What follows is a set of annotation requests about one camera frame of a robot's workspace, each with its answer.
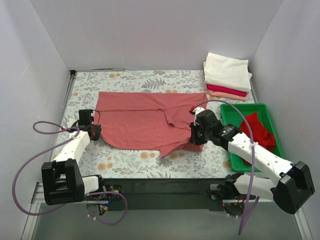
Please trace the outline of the dusty pink t shirt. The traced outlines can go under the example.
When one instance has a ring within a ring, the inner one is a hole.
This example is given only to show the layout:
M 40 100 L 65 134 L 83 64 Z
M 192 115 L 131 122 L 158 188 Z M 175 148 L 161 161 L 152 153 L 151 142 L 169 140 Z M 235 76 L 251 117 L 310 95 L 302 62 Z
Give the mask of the dusty pink t shirt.
M 193 106 L 207 101 L 201 93 L 99 92 L 101 138 L 120 150 L 155 150 L 161 157 L 176 150 L 201 152 L 190 143 Z

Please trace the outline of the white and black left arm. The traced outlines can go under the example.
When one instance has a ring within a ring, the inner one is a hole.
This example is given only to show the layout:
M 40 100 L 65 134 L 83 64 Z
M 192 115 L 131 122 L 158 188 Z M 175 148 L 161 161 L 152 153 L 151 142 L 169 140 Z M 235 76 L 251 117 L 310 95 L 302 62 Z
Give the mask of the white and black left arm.
M 52 161 L 41 167 L 44 200 L 49 206 L 82 202 L 89 194 L 101 200 L 107 193 L 101 176 L 82 176 L 79 169 L 87 146 L 99 140 L 101 125 L 94 124 L 92 109 L 79 110 L 78 115 L 79 119 L 68 130 L 69 142 Z

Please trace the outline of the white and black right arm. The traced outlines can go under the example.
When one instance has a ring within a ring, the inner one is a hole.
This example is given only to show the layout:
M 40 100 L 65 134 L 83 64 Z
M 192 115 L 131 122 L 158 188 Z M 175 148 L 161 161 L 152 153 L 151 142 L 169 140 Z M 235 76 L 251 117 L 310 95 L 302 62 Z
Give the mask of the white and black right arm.
M 237 199 L 247 193 L 273 201 L 288 214 L 295 214 L 315 193 L 310 168 L 303 162 L 292 163 L 257 143 L 232 124 L 223 125 L 209 109 L 196 107 L 190 123 L 190 142 L 195 146 L 212 142 L 229 153 L 253 163 L 266 178 L 239 172 L 225 177 L 225 182 L 211 191 L 216 199 Z

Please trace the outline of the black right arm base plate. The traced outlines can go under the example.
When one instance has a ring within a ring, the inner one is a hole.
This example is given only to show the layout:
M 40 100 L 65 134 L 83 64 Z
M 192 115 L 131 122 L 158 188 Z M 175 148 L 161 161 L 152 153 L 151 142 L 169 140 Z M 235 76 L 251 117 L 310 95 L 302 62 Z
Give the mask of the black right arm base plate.
M 234 186 L 225 184 L 211 184 L 207 191 L 208 196 L 213 200 L 246 200 L 246 194 L 240 194 Z

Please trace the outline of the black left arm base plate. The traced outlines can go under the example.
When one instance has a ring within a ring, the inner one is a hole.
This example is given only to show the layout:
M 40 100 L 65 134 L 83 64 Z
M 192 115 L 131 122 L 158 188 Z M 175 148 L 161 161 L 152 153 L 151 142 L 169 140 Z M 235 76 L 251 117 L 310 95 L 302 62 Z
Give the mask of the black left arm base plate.
M 85 195 L 85 199 L 94 199 L 96 201 L 120 201 L 122 197 L 119 195 L 122 193 L 122 186 L 118 184 L 103 185 L 98 190 Z

